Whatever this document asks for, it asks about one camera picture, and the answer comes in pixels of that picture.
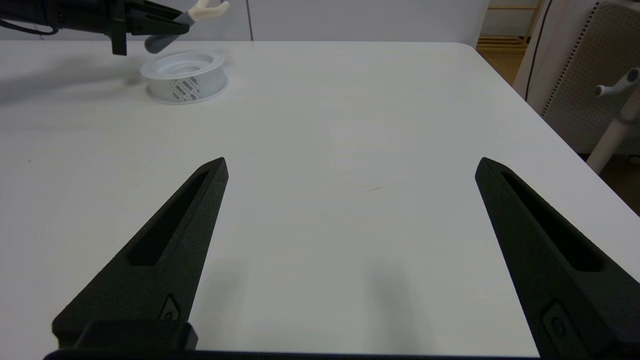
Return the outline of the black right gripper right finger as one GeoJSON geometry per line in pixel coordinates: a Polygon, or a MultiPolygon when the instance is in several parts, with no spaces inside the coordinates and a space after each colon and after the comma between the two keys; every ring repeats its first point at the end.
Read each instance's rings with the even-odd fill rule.
{"type": "Polygon", "coordinates": [[[512,169],[483,157],[475,182],[539,355],[637,360],[639,282],[512,169]]]}

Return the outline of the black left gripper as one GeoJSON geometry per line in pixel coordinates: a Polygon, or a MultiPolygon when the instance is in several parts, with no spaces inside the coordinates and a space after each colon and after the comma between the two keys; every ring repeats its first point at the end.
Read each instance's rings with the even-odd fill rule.
{"type": "Polygon", "coordinates": [[[150,0],[61,0],[60,26],[106,35],[110,38],[112,53],[126,56],[127,32],[132,35],[187,34],[189,23],[172,22],[182,13],[183,10],[150,0]]]}

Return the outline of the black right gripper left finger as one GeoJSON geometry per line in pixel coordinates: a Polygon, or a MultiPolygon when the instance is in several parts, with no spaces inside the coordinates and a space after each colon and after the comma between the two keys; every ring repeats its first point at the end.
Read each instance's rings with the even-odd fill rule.
{"type": "Polygon", "coordinates": [[[194,349],[189,316],[229,174],[201,165],[52,322],[60,349],[194,349]]]}

